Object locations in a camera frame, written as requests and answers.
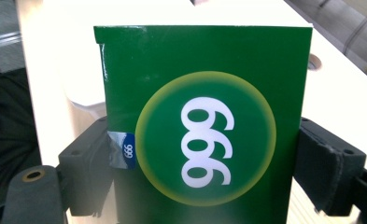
green circle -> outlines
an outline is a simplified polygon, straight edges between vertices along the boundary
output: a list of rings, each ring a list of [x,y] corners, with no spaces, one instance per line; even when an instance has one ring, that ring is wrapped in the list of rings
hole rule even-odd
[[[220,113],[216,113],[210,127],[226,136],[233,146],[230,158],[223,158],[225,148],[220,143],[215,143],[209,156],[228,168],[229,184],[222,185],[225,176],[217,170],[212,170],[213,177],[204,187],[193,188],[183,180],[182,168],[189,159],[181,149],[181,141],[190,130],[182,123],[181,110],[197,97],[216,99],[233,114],[231,130],[224,130],[227,120]],[[208,116],[201,109],[188,115],[198,122]],[[150,183],[167,197],[194,206],[226,203],[255,186],[271,162],[275,141],[274,115],[262,94],[240,77],[213,71],[188,74],[160,88],[143,108],[135,131],[137,160]],[[202,151],[207,143],[190,141],[188,147]],[[196,178],[206,174],[199,167],[188,171],[189,176]]]

black fabric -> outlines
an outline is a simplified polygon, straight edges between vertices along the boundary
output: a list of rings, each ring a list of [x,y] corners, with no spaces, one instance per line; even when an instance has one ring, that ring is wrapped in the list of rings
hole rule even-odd
[[[26,70],[0,75],[0,204],[11,178],[40,164]]]

green package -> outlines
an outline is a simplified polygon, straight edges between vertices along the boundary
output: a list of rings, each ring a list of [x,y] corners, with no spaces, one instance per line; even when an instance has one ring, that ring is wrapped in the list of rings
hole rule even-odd
[[[312,28],[94,32],[121,224],[286,223]]]

label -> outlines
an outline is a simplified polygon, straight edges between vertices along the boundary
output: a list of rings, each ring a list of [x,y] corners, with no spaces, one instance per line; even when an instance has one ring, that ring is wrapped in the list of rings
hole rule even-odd
[[[134,169],[136,153],[132,133],[107,132],[110,139],[110,166]]]
[[[227,203],[261,179],[276,130],[264,96],[240,77],[198,72],[160,88],[136,125],[136,153],[150,183],[189,205]]]

green box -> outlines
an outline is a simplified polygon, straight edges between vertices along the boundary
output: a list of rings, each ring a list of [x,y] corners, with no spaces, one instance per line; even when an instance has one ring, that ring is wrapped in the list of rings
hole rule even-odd
[[[120,223],[286,223],[312,28],[94,32]]]

